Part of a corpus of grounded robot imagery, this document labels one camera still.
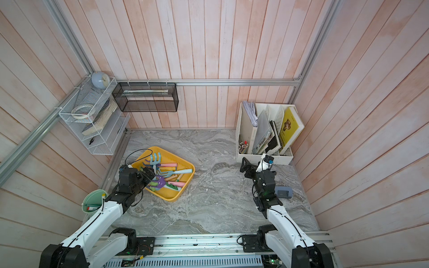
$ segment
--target light blue handle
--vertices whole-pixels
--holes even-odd
[[[192,173],[192,169],[182,169],[174,171],[174,174],[186,174],[186,173]]]

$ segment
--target vent grille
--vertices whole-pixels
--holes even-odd
[[[112,259],[104,267],[120,267],[122,259]],[[204,256],[204,257],[159,257],[136,261],[134,267],[263,267],[260,255]]]

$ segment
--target alarm clock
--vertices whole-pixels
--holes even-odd
[[[98,89],[106,89],[110,83],[110,77],[103,72],[95,72],[91,75],[91,82]]]

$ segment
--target yellow tray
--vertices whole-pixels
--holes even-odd
[[[176,201],[182,194],[183,191],[185,191],[186,187],[188,186],[189,182],[192,180],[193,175],[195,174],[195,166],[192,165],[191,163],[189,163],[188,161],[178,157],[175,154],[170,153],[169,151],[166,151],[162,148],[159,148],[158,146],[152,146],[149,149],[151,149],[153,151],[153,154],[157,154],[161,153],[161,164],[163,163],[177,163],[177,170],[180,169],[192,169],[192,173],[188,173],[188,174],[183,174],[182,178],[180,178],[181,182],[186,182],[185,186],[182,187],[182,189],[177,192],[175,190],[171,190],[171,189],[167,189],[167,188],[161,188],[158,191],[152,192],[150,189],[146,188],[147,191],[149,191],[150,193],[168,201],[168,202],[174,202]],[[136,169],[140,169],[141,166],[143,165],[143,162],[145,162],[145,164],[148,164],[146,160],[150,160],[150,155],[149,155],[150,151],[146,150],[144,153],[142,153],[141,156],[139,156],[137,159],[140,159],[141,157],[147,156],[146,158],[143,158],[135,163],[133,163],[131,166],[133,166]],[[161,167],[161,171],[168,171],[171,170],[167,167],[163,168]]]

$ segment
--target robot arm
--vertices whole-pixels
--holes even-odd
[[[98,239],[135,201],[144,187],[155,177],[149,168],[142,171],[122,166],[119,183],[97,212],[76,232],[59,245],[49,245],[40,257],[39,268],[91,267],[99,268],[121,251],[137,250],[136,231],[118,228],[107,240],[93,248]]]
[[[244,250],[251,252],[273,250],[288,268],[322,267],[333,268],[331,252],[325,244],[317,244],[308,237],[289,216],[282,202],[275,194],[275,171],[271,171],[274,158],[263,154],[258,166],[243,158],[240,172],[253,181],[257,196],[253,196],[258,210],[272,224],[260,226],[255,247],[247,247],[249,235],[243,236]]]

